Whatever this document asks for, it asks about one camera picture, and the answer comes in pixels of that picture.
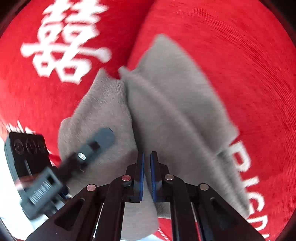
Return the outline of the grey knit sweater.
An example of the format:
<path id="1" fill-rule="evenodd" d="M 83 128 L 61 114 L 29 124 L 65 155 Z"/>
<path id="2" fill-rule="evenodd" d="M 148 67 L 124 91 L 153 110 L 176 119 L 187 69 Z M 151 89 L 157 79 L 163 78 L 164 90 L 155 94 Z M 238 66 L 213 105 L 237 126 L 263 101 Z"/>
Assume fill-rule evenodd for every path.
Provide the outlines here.
<path id="1" fill-rule="evenodd" d="M 58 135 L 65 160 L 100 128 L 113 130 L 115 144 L 68 183 L 71 195 L 88 184 L 110 183 L 138 152 L 155 151 L 183 181 L 207 183 L 241 216 L 249 199 L 228 152 L 238 129 L 214 88 L 175 42 L 158 35 L 134 70 L 119 68 L 120 79 L 100 69 Z"/>

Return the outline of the red wedding print blanket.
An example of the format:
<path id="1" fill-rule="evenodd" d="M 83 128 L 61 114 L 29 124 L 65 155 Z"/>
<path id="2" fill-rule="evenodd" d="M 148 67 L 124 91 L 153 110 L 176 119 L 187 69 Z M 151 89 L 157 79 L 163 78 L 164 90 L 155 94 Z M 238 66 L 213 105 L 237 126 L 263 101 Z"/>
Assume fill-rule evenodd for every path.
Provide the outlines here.
<path id="1" fill-rule="evenodd" d="M 206 76 L 237 138 L 247 221 L 276 240 L 295 210 L 295 45 L 260 1 L 27 1 L 1 23 L 1 136 L 58 135 L 100 69 L 120 79 L 158 35 Z"/>

